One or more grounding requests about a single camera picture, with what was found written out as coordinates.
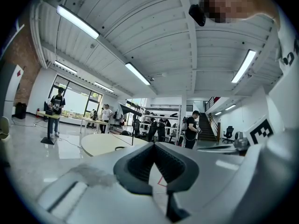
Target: ceiling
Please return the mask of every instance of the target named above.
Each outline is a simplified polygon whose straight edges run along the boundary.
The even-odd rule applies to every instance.
[[[77,76],[113,89],[118,98],[245,97],[258,86],[269,90],[281,77],[273,21],[263,15],[247,21],[200,27],[189,16],[198,0],[44,0],[38,30],[44,58],[59,60]],[[56,13],[64,4],[101,33],[100,41]],[[248,49],[257,59],[237,84],[231,80]],[[146,86],[124,65],[131,62]]]

